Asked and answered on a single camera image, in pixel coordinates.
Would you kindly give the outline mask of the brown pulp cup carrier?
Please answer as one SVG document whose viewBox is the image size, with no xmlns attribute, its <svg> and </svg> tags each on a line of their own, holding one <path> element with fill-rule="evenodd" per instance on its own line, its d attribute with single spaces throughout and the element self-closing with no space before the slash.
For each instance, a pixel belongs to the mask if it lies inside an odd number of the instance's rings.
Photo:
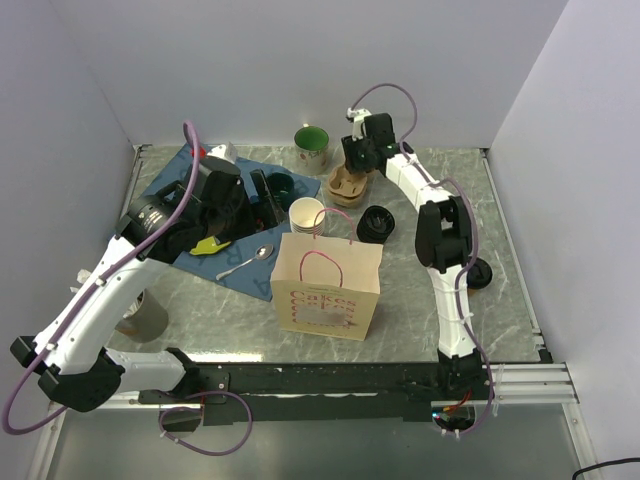
<svg viewBox="0 0 640 480">
<path fill-rule="evenodd" d="M 368 180 L 368 174 L 352 174 L 342 164 L 336 166 L 329 174 L 326 192 L 334 204 L 345 208 L 355 208 L 362 203 L 365 197 Z"/>
</svg>

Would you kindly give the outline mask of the cream cakes paper bag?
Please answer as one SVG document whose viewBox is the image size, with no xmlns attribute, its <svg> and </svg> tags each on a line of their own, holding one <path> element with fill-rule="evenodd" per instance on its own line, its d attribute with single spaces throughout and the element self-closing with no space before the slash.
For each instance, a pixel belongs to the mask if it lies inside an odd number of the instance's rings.
<svg viewBox="0 0 640 480">
<path fill-rule="evenodd" d="M 270 283 L 280 328 L 363 341 L 380 296 L 381 244 L 284 233 Z"/>
</svg>

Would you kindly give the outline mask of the black cup lid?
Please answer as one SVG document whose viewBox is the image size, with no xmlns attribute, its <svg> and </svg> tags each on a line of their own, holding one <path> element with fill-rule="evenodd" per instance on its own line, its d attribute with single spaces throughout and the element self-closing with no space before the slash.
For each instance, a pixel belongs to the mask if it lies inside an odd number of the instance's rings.
<svg viewBox="0 0 640 480">
<path fill-rule="evenodd" d="M 475 285 L 482 290 L 489 286 L 492 280 L 493 270 L 489 263 L 482 258 L 477 258 L 467 273 L 467 286 Z"/>
</svg>

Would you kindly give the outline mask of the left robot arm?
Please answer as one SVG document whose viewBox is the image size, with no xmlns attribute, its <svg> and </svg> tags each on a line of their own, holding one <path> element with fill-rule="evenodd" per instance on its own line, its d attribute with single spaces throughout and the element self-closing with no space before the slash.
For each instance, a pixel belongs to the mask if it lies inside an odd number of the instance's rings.
<svg viewBox="0 0 640 480">
<path fill-rule="evenodd" d="M 182 254 L 208 237 L 235 241 L 276 226 L 282 211 L 261 168 L 207 155 L 183 177 L 134 200 L 101 261 L 63 312 L 11 352 L 53 402 L 88 412 L 121 392 L 161 390 L 190 400 L 199 368 L 185 353 L 129 354 L 106 348 L 126 310 Z"/>
</svg>

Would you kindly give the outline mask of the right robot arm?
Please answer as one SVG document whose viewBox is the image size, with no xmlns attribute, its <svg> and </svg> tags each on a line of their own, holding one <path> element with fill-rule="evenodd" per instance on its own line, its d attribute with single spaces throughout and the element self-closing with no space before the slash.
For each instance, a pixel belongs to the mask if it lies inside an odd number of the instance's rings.
<svg viewBox="0 0 640 480">
<path fill-rule="evenodd" d="M 439 319 L 439 391 L 456 399 L 480 376 L 483 363 L 472 339 L 467 273 L 477 253 L 469 209 L 420 163 L 416 153 L 395 138 L 391 116 L 349 108 L 352 133 L 341 139 L 351 174 L 379 171 L 395 184 L 417 212 L 415 252 L 427 268 Z"/>
</svg>

